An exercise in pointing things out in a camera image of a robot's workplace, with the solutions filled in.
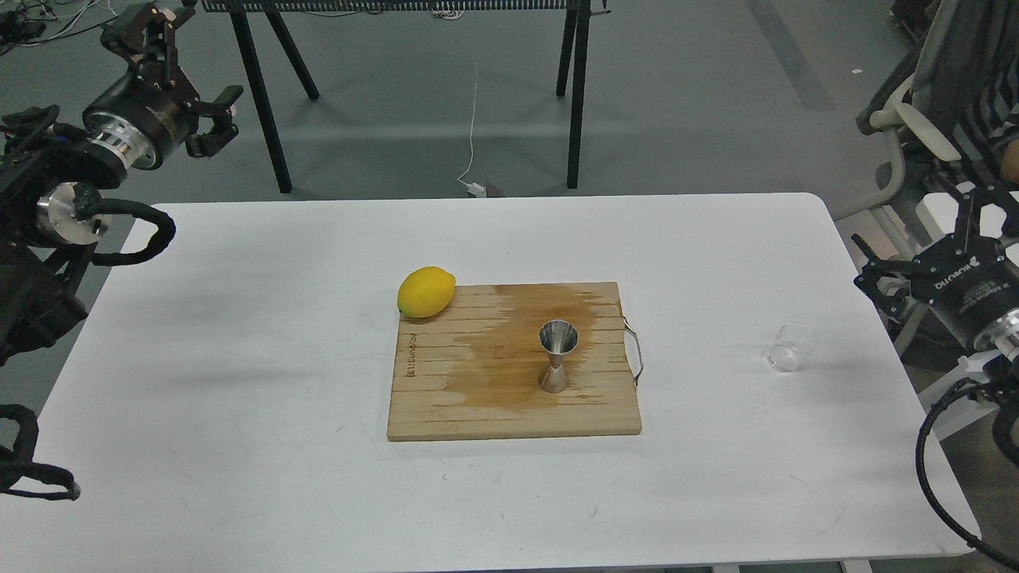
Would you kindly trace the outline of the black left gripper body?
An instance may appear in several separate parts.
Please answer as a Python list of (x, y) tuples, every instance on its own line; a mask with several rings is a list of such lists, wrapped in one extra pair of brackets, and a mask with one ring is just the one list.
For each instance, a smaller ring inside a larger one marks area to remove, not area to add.
[(125, 167), (156, 170), (199, 127), (199, 119), (171, 96), (137, 76), (121, 76), (81, 118), (88, 137), (116, 152)]

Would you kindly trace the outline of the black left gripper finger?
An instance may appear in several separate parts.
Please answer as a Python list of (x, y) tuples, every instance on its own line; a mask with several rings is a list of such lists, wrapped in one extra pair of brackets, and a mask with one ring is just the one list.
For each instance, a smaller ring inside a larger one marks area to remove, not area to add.
[(190, 157), (211, 158), (239, 134), (233, 105), (243, 94), (242, 86), (227, 86), (214, 101), (206, 102), (192, 84), (179, 84), (182, 141)]
[(100, 44), (127, 62), (127, 72), (104, 91), (112, 96), (130, 86), (157, 88), (171, 96), (197, 96), (178, 61), (175, 35), (196, 14), (194, 2), (169, 10), (156, 3), (137, 3), (124, 8), (112, 22), (103, 25)]

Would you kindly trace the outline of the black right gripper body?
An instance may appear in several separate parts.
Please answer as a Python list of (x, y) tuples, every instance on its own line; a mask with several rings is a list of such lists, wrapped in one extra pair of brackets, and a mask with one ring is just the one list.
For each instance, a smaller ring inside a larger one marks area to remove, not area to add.
[(912, 297), (967, 352), (1017, 354), (1017, 265), (997, 239), (941, 239), (914, 258)]

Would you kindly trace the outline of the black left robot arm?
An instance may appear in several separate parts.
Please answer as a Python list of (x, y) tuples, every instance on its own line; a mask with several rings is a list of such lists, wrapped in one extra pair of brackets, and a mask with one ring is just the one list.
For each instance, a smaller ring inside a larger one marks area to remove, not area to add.
[(145, 263), (174, 239), (167, 213), (104, 191), (179, 148), (212, 157), (239, 133), (242, 86), (204, 101), (179, 65), (175, 33), (193, 15), (193, 1), (137, 3), (106, 23), (101, 45), (127, 71), (84, 109), (82, 127), (59, 121), (56, 105), (2, 117), (2, 362), (53, 347), (87, 318), (77, 290), (88, 268)]

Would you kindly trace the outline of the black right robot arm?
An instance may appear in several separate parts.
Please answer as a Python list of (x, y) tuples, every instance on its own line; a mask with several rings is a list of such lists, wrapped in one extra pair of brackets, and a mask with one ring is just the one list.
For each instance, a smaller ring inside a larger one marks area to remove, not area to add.
[(1017, 195), (1001, 185), (927, 199), (943, 233), (884, 259), (859, 236), (854, 287), (899, 334), (910, 311), (946, 329), (947, 374), (917, 382), (921, 492), (969, 557), (1017, 569)]

